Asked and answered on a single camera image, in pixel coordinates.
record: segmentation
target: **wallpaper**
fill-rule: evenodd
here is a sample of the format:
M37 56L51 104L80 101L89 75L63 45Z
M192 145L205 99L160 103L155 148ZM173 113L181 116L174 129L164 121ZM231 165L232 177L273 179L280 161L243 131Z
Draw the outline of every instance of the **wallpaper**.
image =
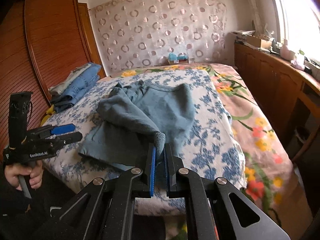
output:
M220 62L226 9L222 0L113 0L91 9L91 16L105 67L117 72L167 65L169 53Z

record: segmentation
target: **small box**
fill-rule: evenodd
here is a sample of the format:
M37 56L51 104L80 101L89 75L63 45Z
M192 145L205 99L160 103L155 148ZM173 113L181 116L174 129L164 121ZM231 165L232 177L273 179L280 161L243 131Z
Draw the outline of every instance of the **small box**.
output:
M247 36L247 43L257 48L263 48L263 49L269 49L269 47L272 46L272 41L265 41L250 35Z

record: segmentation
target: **black sleeve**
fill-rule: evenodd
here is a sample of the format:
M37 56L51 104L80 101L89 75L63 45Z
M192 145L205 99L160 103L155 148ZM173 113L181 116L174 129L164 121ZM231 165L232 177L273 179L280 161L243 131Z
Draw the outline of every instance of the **black sleeve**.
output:
M4 165L0 165L0 215L23 213L29 204L30 199L8 183L4 176Z

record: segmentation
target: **metal screw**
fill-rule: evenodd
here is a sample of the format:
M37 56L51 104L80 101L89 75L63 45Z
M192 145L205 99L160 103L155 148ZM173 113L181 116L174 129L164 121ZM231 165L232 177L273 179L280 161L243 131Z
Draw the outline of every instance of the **metal screw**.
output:
M224 178L224 177L219 177L219 178L217 178L217 182L218 182L220 185L225 185L225 184L227 184L227 179Z
M187 168L180 168L179 169L179 173L180 174L188 174L189 173L189 170Z
M98 185L101 185L103 183L103 180L101 178L95 178L93 180L93 184L98 186Z
M133 169L131 169L131 173L132 174L139 174L141 172L141 169L139 169L139 168L133 168Z

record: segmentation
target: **pink floral bedspread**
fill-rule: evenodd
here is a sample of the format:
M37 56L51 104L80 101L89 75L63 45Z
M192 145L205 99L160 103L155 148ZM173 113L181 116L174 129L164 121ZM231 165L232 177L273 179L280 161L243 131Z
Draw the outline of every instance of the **pink floral bedspread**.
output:
M202 69L211 76L227 111L232 115L232 130L246 157L248 180L243 193L265 213L276 212L282 200L293 191L293 166L269 121L258 107L240 75L222 64L186 64L127 70L112 75L127 77L165 70Z

